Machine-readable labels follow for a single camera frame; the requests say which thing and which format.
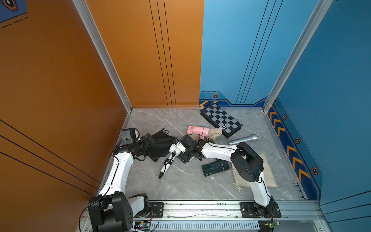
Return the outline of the black cloth bag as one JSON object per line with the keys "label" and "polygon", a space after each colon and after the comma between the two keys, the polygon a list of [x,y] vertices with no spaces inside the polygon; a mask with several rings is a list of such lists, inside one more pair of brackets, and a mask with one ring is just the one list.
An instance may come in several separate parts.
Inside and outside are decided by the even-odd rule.
{"label": "black cloth bag", "polygon": [[175,137],[170,136],[169,133],[168,130],[163,128],[152,135],[155,142],[142,154],[149,157],[154,162],[157,162],[161,157],[166,157],[169,154],[173,141],[176,139]]}

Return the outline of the white hair dryer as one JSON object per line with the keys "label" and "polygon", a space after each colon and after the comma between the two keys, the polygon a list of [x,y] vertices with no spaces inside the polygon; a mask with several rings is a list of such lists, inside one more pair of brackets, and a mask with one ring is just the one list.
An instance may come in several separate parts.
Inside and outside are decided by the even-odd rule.
{"label": "white hair dryer", "polygon": [[164,165],[160,170],[159,179],[161,179],[164,174],[168,171],[170,166],[173,164],[175,158],[184,153],[186,148],[182,144],[182,142],[177,142],[176,144],[172,144],[169,150],[169,157],[164,161]]}

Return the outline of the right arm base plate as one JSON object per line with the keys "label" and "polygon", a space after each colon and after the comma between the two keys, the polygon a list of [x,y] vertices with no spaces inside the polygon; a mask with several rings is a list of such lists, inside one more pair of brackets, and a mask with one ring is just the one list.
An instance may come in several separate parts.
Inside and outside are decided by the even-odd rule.
{"label": "right arm base plate", "polygon": [[274,202],[267,207],[258,206],[253,202],[241,202],[240,210],[243,218],[281,218],[282,214],[278,203]]}

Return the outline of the beige drawstring bag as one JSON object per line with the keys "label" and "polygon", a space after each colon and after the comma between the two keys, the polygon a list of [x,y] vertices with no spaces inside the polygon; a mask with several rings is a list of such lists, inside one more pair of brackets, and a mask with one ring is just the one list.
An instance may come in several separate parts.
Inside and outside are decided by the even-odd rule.
{"label": "beige drawstring bag", "polygon": [[[259,153],[258,154],[262,159],[263,159],[263,172],[264,172],[264,181],[267,187],[273,187],[277,188],[277,183],[274,179],[273,173],[271,171],[271,168],[269,166],[269,163],[267,161],[267,158],[265,157],[264,153]],[[237,172],[237,169],[232,166],[232,173],[234,176],[234,185],[236,189],[239,191],[240,194],[243,194],[243,188],[249,188],[250,187],[250,182],[246,181],[243,179]]]}
{"label": "beige drawstring bag", "polygon": [[222,132],[223,132],[222,127],[209,129],[207,138],[209,141],[216,144],[217,143],[216,139],[222,135]]}

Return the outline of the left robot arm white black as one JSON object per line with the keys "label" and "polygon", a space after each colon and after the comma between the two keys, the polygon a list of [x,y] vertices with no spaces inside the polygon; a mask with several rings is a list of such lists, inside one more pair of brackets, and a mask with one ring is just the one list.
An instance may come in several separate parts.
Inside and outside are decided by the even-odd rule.
{"label": "left robot arm white black", "polygon": [[111,154],[111,173],[99,194],[90,198],[84,209],[89,213],[92,231],[129,232],[136,216],[153,218],[148,196],[141,193],[127,197],[125,187],[134,160],[154,143],[155,139],[148,133],[128,143],[122,139],[117,143]]}

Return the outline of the beige drawstring bag under pink dryer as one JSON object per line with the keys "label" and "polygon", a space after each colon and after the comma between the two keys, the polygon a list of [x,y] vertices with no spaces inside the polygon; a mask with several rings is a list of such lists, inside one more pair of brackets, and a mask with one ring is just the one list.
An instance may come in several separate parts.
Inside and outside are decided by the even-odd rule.
{"label": "beige drawstring bag under pink dryer", "polygon": [[216,144],[217,143],[216,139],[222,135],[222,132],[223,132],[222,127],[209,129],[207,138],[209,141]]}

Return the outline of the green circuit board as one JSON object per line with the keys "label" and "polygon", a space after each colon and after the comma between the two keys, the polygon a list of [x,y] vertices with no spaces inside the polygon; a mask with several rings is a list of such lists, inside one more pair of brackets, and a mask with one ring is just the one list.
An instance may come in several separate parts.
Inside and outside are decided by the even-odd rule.
{"label": "green circuit board", "polygon": [[269,222],[269,223],[266,223],[265,226],[267,228],[269,228],[270,230],[274,230],[275,227],[279,226],[280,225],[280,222],[279,221],[272,221],[272,222]]}
{"label": "green circuit board", "polygon": [[135,221],[133,224],[135,232],[149,232],[151,230],[150,221]]}

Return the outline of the green circuit board right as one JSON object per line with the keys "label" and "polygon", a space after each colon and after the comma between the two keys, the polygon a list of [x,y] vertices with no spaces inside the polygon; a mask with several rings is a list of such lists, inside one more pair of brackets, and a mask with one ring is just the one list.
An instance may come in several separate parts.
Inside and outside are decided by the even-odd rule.
{"label": "green circuit board right", "polygon": [[272,222],[269,222],[269,223],[266,223],[265,226],[267,228],[269,228],[270,230],[274,230],[275,227],[279,226],[280,225],[280,222],[279,221],[272,221]]}

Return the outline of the green circuit board left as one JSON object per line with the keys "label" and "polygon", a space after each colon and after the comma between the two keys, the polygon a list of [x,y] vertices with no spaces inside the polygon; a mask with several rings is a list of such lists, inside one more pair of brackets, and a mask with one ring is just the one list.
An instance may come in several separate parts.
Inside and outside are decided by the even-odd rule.
{"label": "green circuit board left", "polygon": [[135,221],[133,224],[135,232],[149,232],[151,230],[150,221]]}

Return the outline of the pink hair dryer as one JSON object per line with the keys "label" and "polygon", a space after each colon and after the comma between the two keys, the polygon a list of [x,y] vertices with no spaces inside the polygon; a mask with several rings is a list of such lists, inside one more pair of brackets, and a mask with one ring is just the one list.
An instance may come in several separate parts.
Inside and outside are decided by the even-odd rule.
{"label": "pink hair dryer", "polygon": [[200,126],[189,126],[187,129],[187,134],[198,134],[203,137],[209,137],[210,128]]}

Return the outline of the silver cylinder flashlight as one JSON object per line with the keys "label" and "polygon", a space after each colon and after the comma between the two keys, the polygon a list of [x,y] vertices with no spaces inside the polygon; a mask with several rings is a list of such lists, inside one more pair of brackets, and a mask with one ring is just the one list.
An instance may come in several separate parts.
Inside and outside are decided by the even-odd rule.
{"label": "silver cylinder flashlight", "polygon": [[259,134],[253,134],[253,135],[250,135],[250,136],[247,136],[247,137],[244,137],[244,138],[229,141],[228,145],[232,146],[232,145],[238,145],[241,142],[245,142],[245,143],[253,142],[253,141],[259,140],[260,138],[261,138],[261,136]]}

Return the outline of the aluminium front rail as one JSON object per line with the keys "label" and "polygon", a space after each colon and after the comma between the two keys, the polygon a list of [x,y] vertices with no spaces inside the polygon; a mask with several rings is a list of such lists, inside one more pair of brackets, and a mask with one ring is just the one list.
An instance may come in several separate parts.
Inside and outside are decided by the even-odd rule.
{"label": "aluminium front rail", "polygon": [[252,201],[150,201],[162,220],[324,220],[315,201],[276,200],[272,215],[258,216]]}

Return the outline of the dark green hair dryer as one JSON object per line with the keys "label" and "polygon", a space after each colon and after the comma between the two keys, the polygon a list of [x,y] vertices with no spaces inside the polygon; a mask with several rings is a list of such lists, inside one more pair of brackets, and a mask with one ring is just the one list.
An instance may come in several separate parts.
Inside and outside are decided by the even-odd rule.
{"label": "dark green hair dryer", "polygon": [[229,162],[221,159],[217,159],[215,162],[202,165],[202,170],[205,177],[225,172],[228,171],[229,169],[230,169]]}

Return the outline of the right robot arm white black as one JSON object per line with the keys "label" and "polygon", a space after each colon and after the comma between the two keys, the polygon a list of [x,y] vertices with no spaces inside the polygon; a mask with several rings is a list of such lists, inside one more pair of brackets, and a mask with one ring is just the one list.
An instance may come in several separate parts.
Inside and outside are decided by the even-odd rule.
{"label": "right robot arm white black", "polygon": [[232,146],[216,145],[205,140],[197,142],[190,135],[185,135],[175,144],[182,155],[232,163],[240,177],[250,183],[254,195],[254,214],[265,218],[273,216],[277,204],[265,183],[264,161],[248,144],[240,142]]}

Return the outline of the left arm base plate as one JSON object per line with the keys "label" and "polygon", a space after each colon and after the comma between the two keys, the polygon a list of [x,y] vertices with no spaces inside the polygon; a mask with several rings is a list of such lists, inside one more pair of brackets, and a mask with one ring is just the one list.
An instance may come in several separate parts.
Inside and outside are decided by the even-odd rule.
{"label": "left arm base plate", "polygon": [[129,205],[132,208],[134,218],[163,218],[164,203],[163,202],[131,202]]}

